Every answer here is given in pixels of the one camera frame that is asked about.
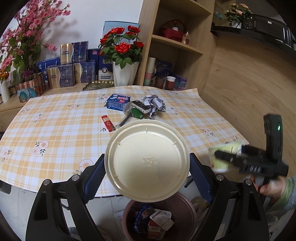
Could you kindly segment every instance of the round plate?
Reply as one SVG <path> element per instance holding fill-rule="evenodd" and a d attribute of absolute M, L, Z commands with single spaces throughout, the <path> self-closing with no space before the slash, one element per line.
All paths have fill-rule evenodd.
<path fill-rule="evenodd" d="M 184 138 L 157 120 L 136 120 L 116 130 L 105 154 L 107 176 L 122 195 L 159 202 L 184 184 L 190 167 Z"/>

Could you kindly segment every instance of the blue gripper pad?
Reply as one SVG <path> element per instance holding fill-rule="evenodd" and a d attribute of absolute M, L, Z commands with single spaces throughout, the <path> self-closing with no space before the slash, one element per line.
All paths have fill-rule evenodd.
<path fill-rule="evenodd" d="M 208 203 L 212 203 L 213 195 L 211 184 L 192 153 L 190 154 L 190 173 L 201 197 Z"/>
<path fill-rule="evenodd" d="M 89 200 L 94 199 L 105 174 L 105 163 L 104 158 L 102 158 L 99 165 L 95 168 L 84 185 L 84 192 L 82 196 L 84 203 L 88 203 Z"/>

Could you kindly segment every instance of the black countertop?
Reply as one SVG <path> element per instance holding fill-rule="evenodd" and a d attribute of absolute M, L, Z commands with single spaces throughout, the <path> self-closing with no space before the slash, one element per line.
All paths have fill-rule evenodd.
<path fill-rule="evenodd" d="M 224 26 L 213 26 L 211 29 L 211 32 L 216 36 L 219 36 L 219 33 L 230 33 L 230 34 L 238 34 L 247 38 L 255 39 L 257 41 L 260 41 L 261 43 L 264 43 L 275 49 L 279 49 L 285 52 L 293 60 L 296 60 L 296 51 L 293 48 L 289 47 L 288 45 L 266 34 L 261 34 L 261 33 L 246 30 L 246 29 L 224 27 Z"/>

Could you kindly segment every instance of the red basket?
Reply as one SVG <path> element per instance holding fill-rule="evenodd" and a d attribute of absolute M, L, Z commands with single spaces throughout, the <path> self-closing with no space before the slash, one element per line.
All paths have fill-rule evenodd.
<path fill-rule="evenodd" d="M 171 28 L 166 28 L 166 25 L 168 23 L 173 23 L 174 25 L 176 25 L 176 23 L 179 22 L 182 24 L 183 26 L 183 32 L 185 32 L 185 25 L 184 23 L 182 23 L 180 20 L 178 19 L 174 19 L 174 20 L 171 20 L 171 21 L 168 21 L 166 23 L 164 23 L 161 28 L 159 29 L 159 33 L 158 35 L 161 36 L 161 37 L 165 37 L 165 38 L 168 38 L 168 39 L 171 39 L 171 40 L 175 40 L 175 41 L 178 41 L 178 42 L 182 42 L 182 38 L 183 38 L 183 35 L 185 33 L 183 32 L 180 32 L 180 31 L 176 31 L 176 30 L 173 30 Z"/>

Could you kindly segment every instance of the screw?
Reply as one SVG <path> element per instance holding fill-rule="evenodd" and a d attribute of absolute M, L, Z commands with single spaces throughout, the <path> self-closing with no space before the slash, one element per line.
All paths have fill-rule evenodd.
<path fill-rule="evenodd" d="M 253 184 L 253 182 L 250 179 L 247 179 L 245 182 L 248 186 L 251 186 Z"/>
<path fill-rule="evenodd" d="M 48 185 L 48 184 L 50 184 L 50 180 L 49 180 L 49 179 L 44 180 L 43 184 L 44 184 L 45 186 Z"/>
<path fill-rule="evenodd" d="M 80 178 L 79 175 L 73 175 L 73 176 L 71 177 L 71 179 L 72 179 L 73 181 L 77 181 L 77 180 L 79 180 L 79 178 Z"/>
<path fill-rule="evenodd" d="M 224 176 L 221 174 L 216 175 L 217 180 L 222 181 L 224 180 Z"/>

